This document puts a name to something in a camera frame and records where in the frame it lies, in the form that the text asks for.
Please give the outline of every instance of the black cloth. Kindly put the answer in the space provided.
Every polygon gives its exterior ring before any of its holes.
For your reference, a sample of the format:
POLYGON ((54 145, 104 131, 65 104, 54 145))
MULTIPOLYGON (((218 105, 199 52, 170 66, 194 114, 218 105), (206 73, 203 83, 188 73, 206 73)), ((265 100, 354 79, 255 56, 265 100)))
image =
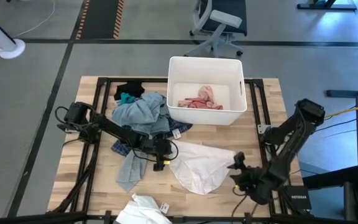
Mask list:
MULTIPOLYGON (((208 0, 201 1, 200 7, 200 18, 204 14, 208 0)), ((239 28, 233 26, 226 26, 223 32, 229 33, 240 33, 247 35, 247 13, 246 13, 246 0, 212 0, 212 11, 218 10, 225 12, 232 16, 237 16, 242 19, 242 22, 239 28)), ((220 22, 213 21, 209 19, 205 22, 203 30, 205 31, 215 31, 216 28, 220 25, 220 22)))
POLYGON ((114 94, 115 100, 121 100, 121 93, 128 93, 135 98, 140 98, 144 89, 142 82, 138 80, 128 81, 126 84, 117 86, 116 94, 114 94))

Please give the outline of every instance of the gray floor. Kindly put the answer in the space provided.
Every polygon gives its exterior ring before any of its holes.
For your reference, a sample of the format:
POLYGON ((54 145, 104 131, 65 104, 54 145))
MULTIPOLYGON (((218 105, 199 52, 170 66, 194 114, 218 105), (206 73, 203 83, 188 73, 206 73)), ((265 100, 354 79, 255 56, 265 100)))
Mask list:
MULTIPOLYGON (((70 37, 82 0, 55 0, 51 19, 23 37, 70 37)), ((358 12, 298 11, 303 0, 248 0, 248 37, 240 40, 358 42, 358 12)), ((126 0, 120 39, 190 39, 194 1, 126 0)), ((0 25, 11 35, 44 20, 52 10, 46 0, 0 0, 0 25)), ((65 70, 55 107, 74 99, 82 75, 167 76, 171 56, 182 55, 193 45, 75 44, 65 70)), ((0 217, 14 195, 42 112, 65 51, 65 44, 27 44, 14 60, 0 59, 0 217)), ((231 49, 223 57, 233 58, 231 49)), ((207 52, 197 56, 210 57, 207 52)), ((241 58, 246 77, 278 77, 288 115, 294 103, 309 98, 328 113, 354 106, 351 99, 326 98, 326 89, 358 90, 358 47, 244 46, 241 58)), ((330 119, 329 126, 355 117, 354 113, 330 119)), ((25 191, 19 215, 43 213, 48 204, 64 134, 51 116, 39 155, 25 191)), ((299 153, 301 167, 326 172, 357 164, 356 132, 350 123, 314 134, 299 153)), ((341 189, 311 192, 313 213, 341 218, 341 189)))

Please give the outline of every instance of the crumpled clothing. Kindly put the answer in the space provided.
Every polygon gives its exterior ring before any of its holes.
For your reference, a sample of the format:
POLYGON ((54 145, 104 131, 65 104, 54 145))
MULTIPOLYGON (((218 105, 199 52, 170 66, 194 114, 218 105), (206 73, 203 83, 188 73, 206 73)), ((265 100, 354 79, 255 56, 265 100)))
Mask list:
MULTIPOLYGON (((169 123, 169 132, 168 133, 164 133, 165 138, 170 138, 173 136, 172 131, 177 129, 179 130, 180 133, 184 133, 185 131, 189 130, 191 127, 193 127, 192 124, 187 124, 187 123, 182 123, 179 121, 175 121, 172 118, 168 118, 168 123, 169 123)), ((116 152, 122 156, 127 156, 128 153, 131 151, 131 149, 125 145, 123 145, 119 140, 117 140, 112 146, 111 146, 111 150, 113 152, 116 152)))
POLYGON ((139 80, 128 81, 126 84, 117 86, 116 94, 114 94, 115 100, 121 100, 121 93, 128 93, 135 98, 140 98, 144 89, 142 82, 139 80))
MULTIPOLYGON (((136 155, 141 158, 147 158, 147 154, 144 152, 136 152, 136 155)), ((147 160, 141 158, 136 157, 135 152, 131 150, 128 156, 125 157, 121 169, 118 172, 116 182, 126 192, 129 192, 135 187, 138 181, 143 179, 147 160)))
POLYGON ((186 98, 178 102, 178 107, 223 110, 222 105, 215 102, 215 97, 211 86, 202 86, 198 90, 197 98, 186 98))
POLYGON ((169 167, 184 188, 205 195, 223 183, 229 173, 227 166, 234 163, 234 151, 176 140, 173 142, 180 153, 170 161, 169 167))
POLYGON ((135 102, 135 97, 131 96, 128 93, 121 93, 121 102, 120 105, 126 104, 126 103, 133 103, 135 102))
POLYGON ((169 132, 167 99, 160 93, 143 95, 139 100, 123 104, 112 112, 112 120, 139 133, 157 135, 169 132))
POLYGON ((120 224, 172 224, 152 197, 133 194, 132 198, 134 202, 129 201, 116 218, 120 224))

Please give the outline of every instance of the wooden tabletop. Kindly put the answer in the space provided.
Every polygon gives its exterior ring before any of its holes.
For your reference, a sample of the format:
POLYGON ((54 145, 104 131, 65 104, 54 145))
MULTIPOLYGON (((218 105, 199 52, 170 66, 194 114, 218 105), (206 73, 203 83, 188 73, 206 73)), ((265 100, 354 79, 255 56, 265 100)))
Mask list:
MULTIPOLYGON (((92 104, 98 78, 99 77, 82 77, 76 101, 92 104)), ((287 119, 280 84, 276 78, 264 78, 263 81, 270 119, 273 125, 278 126, 287 119)), ((114 109, 113 96, 116 91, 116 86, 121 84, 123 83, 112 83, 110 88, 108 108, 106 111, 108 118, 111 118, 111 113, 114 109)), ((146 93, 155 91, 162 95, 166 95, 167 93, 166 83, 143 83, 142 86, 145 88, 146 93)), ((260 117, 263 118, 263 109, 258 92, 259 91, 257 91, 257 99, 260 107, 259 113, 260 117)), ((236 152, 242 151, 246 155, 246 165, 262 166, 249 85, 246 85, 246 97, 248 103, 247 111, 232 125, 194 125, 189 131, 181 135, 179 141, 218 147, 236 152)), ((75 134, 68 134, 66 141, 76 139, 77 137, 75 134)), ((228 176, 216 190, 207 195, 197 195, 183 188, 168 166, 161 172, 154 172, 153 162, 147 163, 144 178, 129 193, 126 193, 116 183, 116 177, 124 157, 110 150, 110 147, 115 141, 116 138, 102 133, 91 200, 89 203, 89 215, 104 215, 106 210, 111 210, 112 215, 118 215, 131 199, 131 195, 135 192, 138 195, 153 196, 158 205, 161 205, 163 202, 168 203, 170 208, 167 215, 186 217, 230 217, 233 208, 242 199, 242 197, 238 197, 232 193, 234 182, 228 176)), ((48 210, 57 207, 74 186, 82 148, 82 142, 73 142, 63 148, 48 210)), ((291 172, 298 170, 298 161, 295 159, 291 164, 291 172)), ((231 170, 229 174, 237 173, 239 173, 239 171, 231 170)), ((303 185, 300 172, 291 175, 290 178, 293 185, 303 185)), ((84 190, 80 193, 78 208, 82 208, 83 191, 84 190)), ((237 209, 234 216, 242 217, 244 212, 251 212, 254 205, 255 202, 247 198, 237 209)), ((280 212, 277 200, 275 201, 275 207, 276 212, 280 212)), ((269 217, 268 206, 258 206, 254 216, 269 217)))

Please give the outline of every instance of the chair base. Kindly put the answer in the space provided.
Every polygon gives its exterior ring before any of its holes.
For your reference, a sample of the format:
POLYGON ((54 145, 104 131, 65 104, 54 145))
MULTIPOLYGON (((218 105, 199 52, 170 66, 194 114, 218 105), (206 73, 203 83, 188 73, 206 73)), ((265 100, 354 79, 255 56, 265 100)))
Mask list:
POLYGON ((243 53, 243 49, 239 46, 232 44, 231 41, 227 41, 227 40, 225 41, 222 39, 217 39, 215 41, 212 41, 211 39, 209 39, 209 40, 206 40, 206 41, 202 42, 201 44, 197 45, 196 47, 193 47, 191 50, 187 51, 184 54, 184 56, 187 57, 187 56, 189 56, 189 54, 198 52, 203 49, 210 48, 210 50, 214 54, 214 57, 219 58, 219 46, 220 45, 228 45, 230 47, 237 49, 237 52, 236 52, 237 57, 241 57, 241 55, 243 53))

